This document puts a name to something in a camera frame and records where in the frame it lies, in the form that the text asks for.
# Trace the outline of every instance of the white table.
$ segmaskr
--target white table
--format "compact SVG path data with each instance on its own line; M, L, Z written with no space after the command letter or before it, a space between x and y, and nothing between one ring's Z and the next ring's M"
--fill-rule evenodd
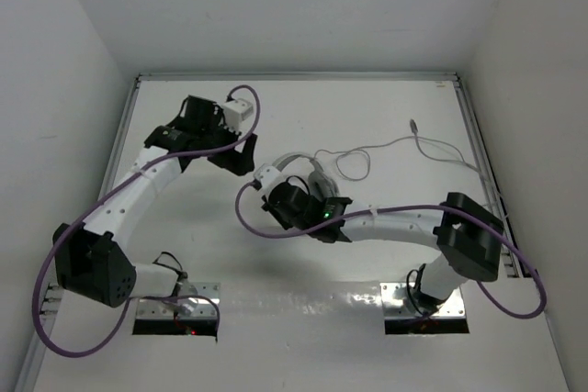
M410 118L423 136L451 142L468 161L476 161L460 108L463 97L451 81L384 75L364 80L167 79L143 78L132 98L134 108L123 121L113 155L115 165L119 156L113 167L117 179L130 168L144 139L175 115L187 95L222 101L241 83L253 86L262 100L256 165L288 151L392 140L410 134ZM245 91L239 96L248 97ZM391 206L439 203L447 192L459 191L486 202L474 172L426 160L411 141L371 153L370 177L359 183L340 180L343 195ZM361 174L364 167L358 158L344 166L351 174ZM292 166L294 172L309 170L303 161ZM173 252L192 279L220 283L218 344L209 337L131 335L131 308L118 336L100 353L68 360L46 352L35 390L567 390L545 318L510 319L473 283L462 290L470 334L384 335L379 282L402 280L436 252L381 241L323 244L306 237L254 237L233 213L234 195L250 179L205 160L192 162L141 221L129 247L136 262L148 263L159 251ZM248 192L245 216L259 228L276 230L260 202L256 192ZM528 311L537 303L527 279L502 274L491 291L516 310ZM369 296L372 305L356 301ZM107 334L118 314L67 293L52 338L69 349L87 348Z

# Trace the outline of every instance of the ear cushion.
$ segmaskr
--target ear cushion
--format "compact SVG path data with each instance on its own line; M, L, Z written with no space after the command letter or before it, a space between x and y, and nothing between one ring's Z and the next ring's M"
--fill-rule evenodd
M319 200L324 200L327 197L337 196L339 188L336 182L326 174L317 170L309 174L309 189L311 195L317 197Z

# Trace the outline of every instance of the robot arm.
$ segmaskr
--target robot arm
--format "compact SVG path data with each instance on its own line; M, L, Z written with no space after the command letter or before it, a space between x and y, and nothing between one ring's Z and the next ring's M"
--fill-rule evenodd
M291 185L275 165L264 165L255 172L255 188L263 196L263 210L285 229L306 230L329 218L368 210L367 215L335 222L310 234L319 241L402 241L441 251L433 262L421 265L409 298L415 307L432 314L451 293L467 280L491 282L498 278L502 244L490 233L467 222L459 215L437 215L430 211L378 213L375 207L336 195L327 188L315 191L315 185L328 186L328 179L315 177L309 182L311 193ZM315 173L321 172L315 165ZM485 208L461 193L449 193L441 205L470 214L503 232L503 223Z
M253 112L253 106L242 99L229 99L217 105L203 98L186 98L178 115L147 138L145 147L121 182L136 173L141 176L88 216L82 228L58 251L55 266L59 284L113 308L129 297L171 296L178 279L186 277L185 274L156 263L132 263L125 251L130 235L147 209L194 157L170 158L151 168L146 165L169 153L231 144L239 139L241 124ZM241 152L224 151L208 160L242 176L254 169L255 143L256 136L251 135ZM53 240L56 241L67 227L62 224Z

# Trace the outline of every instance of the white wall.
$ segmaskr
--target white wall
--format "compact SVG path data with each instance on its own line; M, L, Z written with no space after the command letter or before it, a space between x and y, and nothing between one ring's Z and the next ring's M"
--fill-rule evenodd
M77 0L0 0L0 390L53 230L96 198L130 79Z
M468 85L572 390L588 390L588 0L501 0Z
M455 70L496 0L80 0L131 73Z

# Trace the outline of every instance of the headphones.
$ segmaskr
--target headphones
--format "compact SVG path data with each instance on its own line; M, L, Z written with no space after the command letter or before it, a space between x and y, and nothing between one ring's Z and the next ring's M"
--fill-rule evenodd
M313 156L302 151L294 151L280 156L273 162L273 166L282 172L286 166L298 158L306 158L314 170L308 176L308 186L311 195L323 201L327 197L339 196L339 185L324 170L322 164Z

